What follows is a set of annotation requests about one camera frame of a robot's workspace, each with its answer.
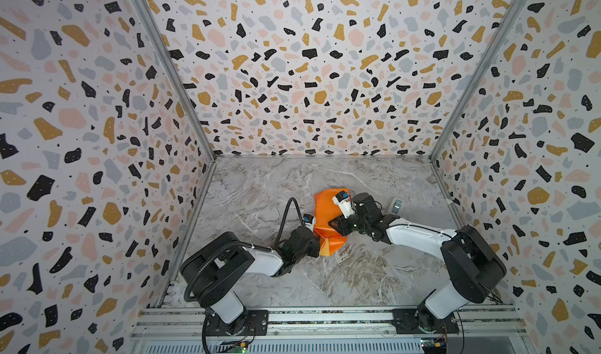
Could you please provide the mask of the white tape dispenser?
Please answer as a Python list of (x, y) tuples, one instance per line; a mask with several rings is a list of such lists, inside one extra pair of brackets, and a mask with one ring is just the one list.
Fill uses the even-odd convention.
[(399, 216), (402, 211), (402, 205), (403, 205), (402, 199), (395, 198), (394, 201), (390, 205), (390, 213), (392, 215)]

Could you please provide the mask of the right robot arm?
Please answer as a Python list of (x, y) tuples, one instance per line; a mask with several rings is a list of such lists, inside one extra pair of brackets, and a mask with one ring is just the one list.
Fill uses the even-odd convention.
[(420, 250), (444, 261), (449, 281), (432, 291), (414, 315), (414, 320), (425, 329), (470, 302), (482, 304), (506, 275), (502, 260), (469, 225), (459, 230), (443, 230), (392, 213), (385, 215), (367, 193), (353, 197), (340, 191), (332, 197), (332, 202), (341, 214), (330, 221), (330, 226), (342, 236), (358, 232), (373, 241)]

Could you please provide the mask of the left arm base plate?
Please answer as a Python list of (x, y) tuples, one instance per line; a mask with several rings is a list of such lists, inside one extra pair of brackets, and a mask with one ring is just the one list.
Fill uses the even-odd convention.
[(203, 325), (208, 337), (266, 336), (269, 323), (268, 310), (244, 310), (231, 323), (226, 323), (217, 313), (206, 316)]

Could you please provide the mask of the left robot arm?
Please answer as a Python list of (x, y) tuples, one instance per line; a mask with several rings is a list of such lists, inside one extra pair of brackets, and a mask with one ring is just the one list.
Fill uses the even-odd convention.
[(224, 324), (239, 323), (247, 308), (233, 291), (245, 274), (281, 277), (306, 257), (319, 257), (319, 238), (300, 226), (274, 248), (241, 241), (228, 231), (194, 253), (180, 267), (183, 299), (196, 302)]

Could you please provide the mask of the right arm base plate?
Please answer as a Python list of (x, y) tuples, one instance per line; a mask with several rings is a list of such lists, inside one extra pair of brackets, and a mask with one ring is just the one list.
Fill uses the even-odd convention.
[(460, 333), (460, 327), (453, 314), (440, 320), (425, 309), (394, 309), (392, 310), (391, 323), (398, 335), (443, 335), (444, 333)]

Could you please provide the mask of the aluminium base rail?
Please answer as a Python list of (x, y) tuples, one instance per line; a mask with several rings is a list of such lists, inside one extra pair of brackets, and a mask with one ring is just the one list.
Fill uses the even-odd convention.
[(468, 305), (434, 333), (409, 330), (408, 308), (258, 307), (236, 336), (200, 308), (148, 309), (127, 353), (533, 353), (510, 305)]

